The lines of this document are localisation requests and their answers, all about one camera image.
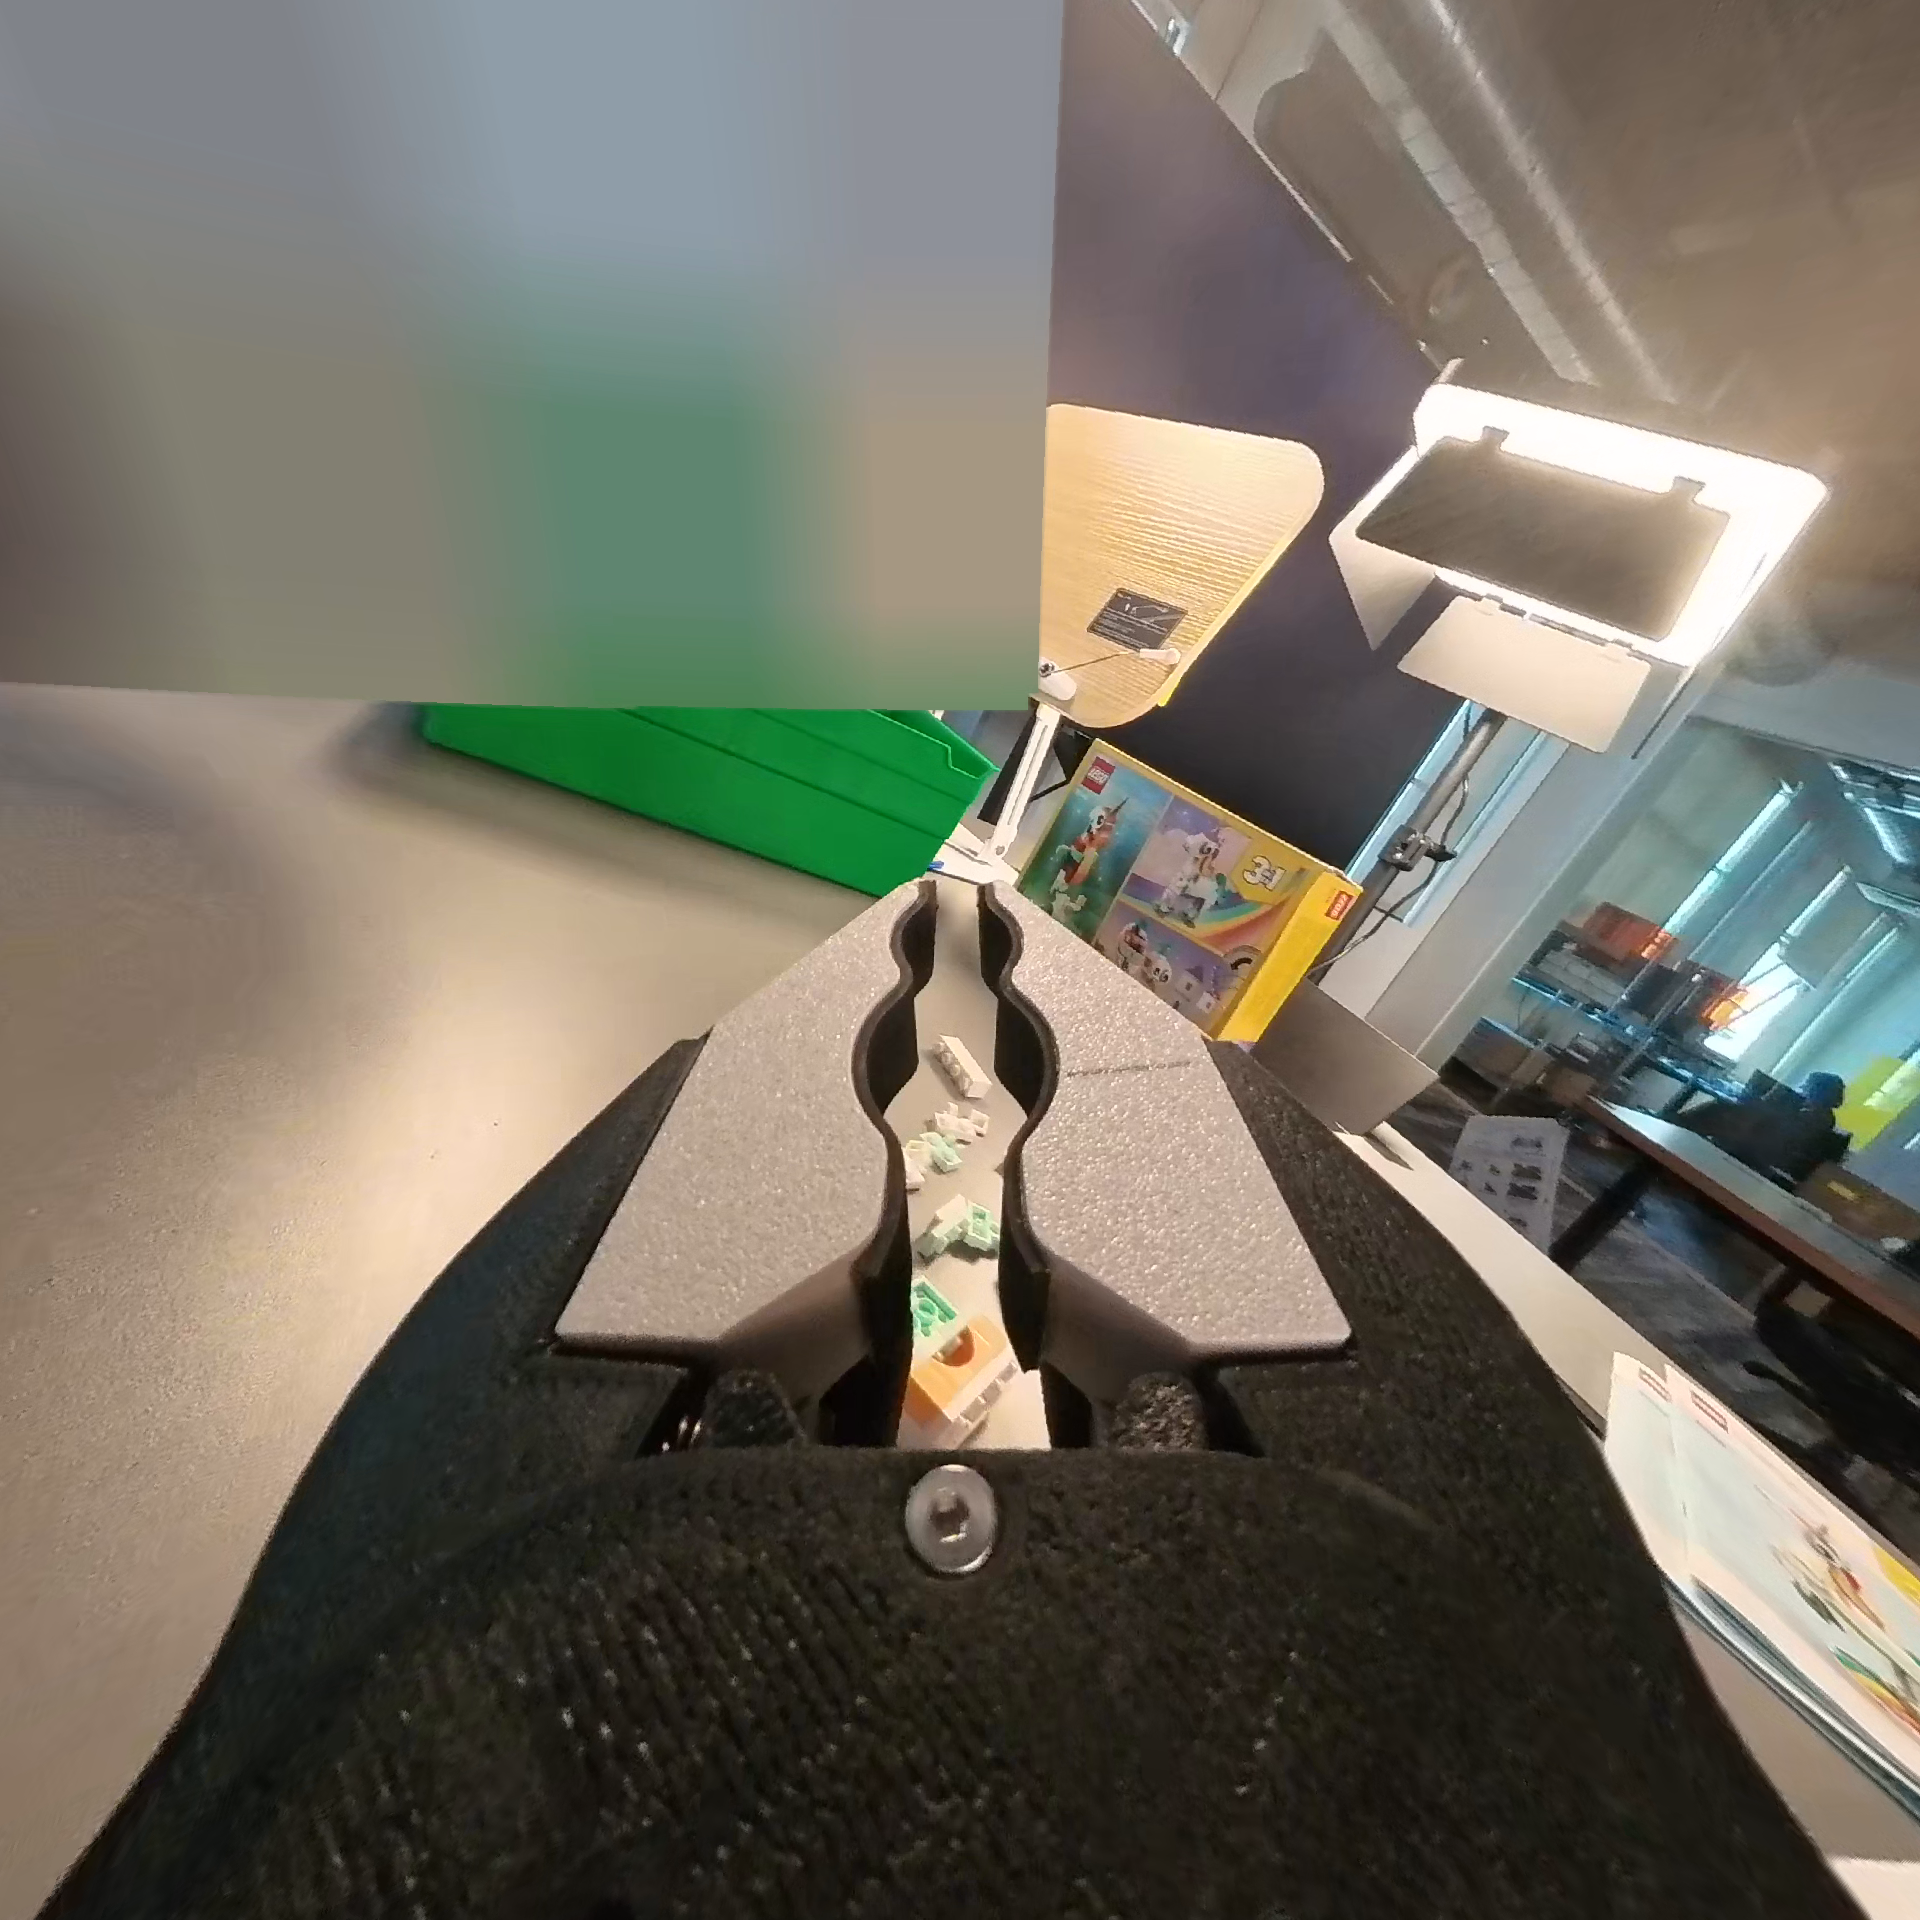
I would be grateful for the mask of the green plastic bin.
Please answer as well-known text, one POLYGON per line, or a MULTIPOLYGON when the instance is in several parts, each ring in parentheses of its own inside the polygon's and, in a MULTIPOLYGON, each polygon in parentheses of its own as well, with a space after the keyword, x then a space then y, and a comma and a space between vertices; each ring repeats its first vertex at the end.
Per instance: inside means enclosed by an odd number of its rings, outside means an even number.
POLYGON ((923 711, 425 702, 424 742, 877 899, 996 779, 923 711))

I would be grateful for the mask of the grey metal plate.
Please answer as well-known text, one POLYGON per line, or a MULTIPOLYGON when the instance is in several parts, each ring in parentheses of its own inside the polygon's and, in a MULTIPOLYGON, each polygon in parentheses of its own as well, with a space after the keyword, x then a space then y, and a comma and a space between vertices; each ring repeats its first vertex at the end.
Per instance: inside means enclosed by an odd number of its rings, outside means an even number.
POLYGON ((1276 1009, 1252 1059, 1323 1127, 1367 1137, 1436 1087, 1438 1070, 1304 980, 1276 1009))

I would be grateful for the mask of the orange and white lego brick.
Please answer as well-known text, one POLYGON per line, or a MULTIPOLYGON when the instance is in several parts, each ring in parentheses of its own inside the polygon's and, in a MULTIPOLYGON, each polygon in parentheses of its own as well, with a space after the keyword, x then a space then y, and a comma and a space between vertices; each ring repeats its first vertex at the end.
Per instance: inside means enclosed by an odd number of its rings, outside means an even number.
POLYGON ((975 1312, 917 1335, 895 1442, 922 1452, 974 1444, 1020 1379, 1012 1343, 992 1314, 975 1312))

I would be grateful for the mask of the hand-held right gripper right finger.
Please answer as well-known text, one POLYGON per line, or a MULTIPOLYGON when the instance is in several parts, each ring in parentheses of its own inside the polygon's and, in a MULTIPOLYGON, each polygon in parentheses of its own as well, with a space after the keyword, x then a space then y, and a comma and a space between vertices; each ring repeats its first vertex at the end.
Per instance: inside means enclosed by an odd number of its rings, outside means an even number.
POLYGON ((1088 1444, 1126 1390, 1352 1353, 1349 1321, 1196 1024, 1015 891, 982 888, 1000 1152, 996 1293, 1020 1361, 994 1444, 1088 1444))

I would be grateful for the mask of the silver ventilation duct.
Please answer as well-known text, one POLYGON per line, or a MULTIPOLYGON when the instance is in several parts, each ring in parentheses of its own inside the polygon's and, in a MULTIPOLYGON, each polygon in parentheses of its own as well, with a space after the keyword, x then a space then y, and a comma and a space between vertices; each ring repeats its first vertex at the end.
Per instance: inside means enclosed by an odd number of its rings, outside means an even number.
POLYGON ((1683 362, 1643 325, 1613 217, 1573 177, 1545 110, 1524 96, 1524 61, 1493 48, 1491 4, 1395 4, 1411 92, 1436 121, 1511 271, 1564 338, 1567 376, 1651 403, 1683 396, 1683 362))

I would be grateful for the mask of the printed paper sheet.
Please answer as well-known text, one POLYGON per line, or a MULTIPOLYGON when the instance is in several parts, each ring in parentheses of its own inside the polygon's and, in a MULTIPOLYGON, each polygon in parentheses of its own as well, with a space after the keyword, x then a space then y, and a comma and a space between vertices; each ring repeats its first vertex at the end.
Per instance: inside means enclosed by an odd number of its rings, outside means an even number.
POLYGON ((1551 1117, 1470 1117, 1452 1144, 1448 1174, 1545 1252, 1567 1144, 1569 1129, 1551 1117))

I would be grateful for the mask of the light wooden panel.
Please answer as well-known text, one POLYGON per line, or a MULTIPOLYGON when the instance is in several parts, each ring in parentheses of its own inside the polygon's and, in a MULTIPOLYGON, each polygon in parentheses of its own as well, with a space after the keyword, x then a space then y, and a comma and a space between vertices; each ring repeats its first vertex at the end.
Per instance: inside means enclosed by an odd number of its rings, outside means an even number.
POLYGON ((1049 403, 1038 701, 1085 734, 1162 708, 1323 493, 1302 443, 1049 403))

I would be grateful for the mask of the lego instruction booklet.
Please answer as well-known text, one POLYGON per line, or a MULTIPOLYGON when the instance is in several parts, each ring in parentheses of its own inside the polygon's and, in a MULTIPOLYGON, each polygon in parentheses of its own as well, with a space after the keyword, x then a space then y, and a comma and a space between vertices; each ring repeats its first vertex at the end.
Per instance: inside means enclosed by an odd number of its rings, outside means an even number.
POLYGON ((1916 1815, 1916 1572, 1667 1363, 1611 1356, 1599 1447, 1683 1612, 1916 1815))

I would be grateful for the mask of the brown wooden table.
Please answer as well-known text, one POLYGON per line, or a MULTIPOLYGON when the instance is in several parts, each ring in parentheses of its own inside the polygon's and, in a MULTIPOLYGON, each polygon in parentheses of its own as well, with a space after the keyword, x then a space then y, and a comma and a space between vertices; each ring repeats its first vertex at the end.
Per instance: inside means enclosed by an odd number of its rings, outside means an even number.
POLYGON ((1630 1166, 1551 1239, 1547 1258, 1566 1271, 1626 1223, 1633 1205, 1658 1184, 1686 1191, 1736 1235, 1769 1252, 1777 1273, 1760 1293, 1782 1302, 1799 1287, 1844 1298, 1871 1318, 1918 1335, 1916 1276, 1870 1252, 1859 1241, 1814 1212, 1810 1205, 1722 1152, 1676 1120, 1585 1099, 1578 1112, 1631 1157, 1630 1166))

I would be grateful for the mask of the white desk stand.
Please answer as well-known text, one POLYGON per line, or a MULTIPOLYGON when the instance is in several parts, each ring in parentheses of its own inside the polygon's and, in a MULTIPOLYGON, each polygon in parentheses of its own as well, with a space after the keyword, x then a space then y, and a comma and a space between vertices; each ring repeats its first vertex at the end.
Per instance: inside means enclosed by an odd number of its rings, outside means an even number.
POLYGON ((958 824, 947 833, 925 867, 927 877, 974 886, 1015 880, 1009 854, 1027 808, 1040 796, 1043 765, 1051 756, 1061 726, 1071 718, 1076 694, 1076 676, 1043 655, 1038 661, 1035 696, 1007 760, 975 808, 974 827, 958 824))

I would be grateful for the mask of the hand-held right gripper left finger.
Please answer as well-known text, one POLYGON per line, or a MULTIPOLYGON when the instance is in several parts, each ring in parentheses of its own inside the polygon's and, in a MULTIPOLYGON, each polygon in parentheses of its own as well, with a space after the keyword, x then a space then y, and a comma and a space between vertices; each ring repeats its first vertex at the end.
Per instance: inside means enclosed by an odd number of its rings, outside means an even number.
POLYGON ((937 891, 899 884, 716 1021, 554 1328, 557 1346, 753 1371, 838 1444, 891 1444, 910 1371, 904 1150, 937 891))

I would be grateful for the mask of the colourful lego box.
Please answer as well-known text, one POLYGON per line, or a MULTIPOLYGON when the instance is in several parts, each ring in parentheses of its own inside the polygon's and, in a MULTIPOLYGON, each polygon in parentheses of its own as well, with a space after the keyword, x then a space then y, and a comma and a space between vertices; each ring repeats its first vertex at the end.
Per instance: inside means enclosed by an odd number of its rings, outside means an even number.
POLYGON ((1339 869, 1105 740, 1079 756, 1017 891, 1228 1044, 1260 1040, 1361 897, 1339 869))

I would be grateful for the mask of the white light panel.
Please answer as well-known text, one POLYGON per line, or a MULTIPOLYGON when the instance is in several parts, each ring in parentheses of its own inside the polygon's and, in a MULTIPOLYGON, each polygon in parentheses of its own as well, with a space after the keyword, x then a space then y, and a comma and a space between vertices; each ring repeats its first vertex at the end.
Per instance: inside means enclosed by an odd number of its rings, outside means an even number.
POLYGON ((1828 505, 1814 473, 1593 389, 1533 394, 1448 369, 1405 450, 1327 537, 1382 649, 1434 586, 1452 599, 1399 671, 1585 754, 1664 718, 1828 505))

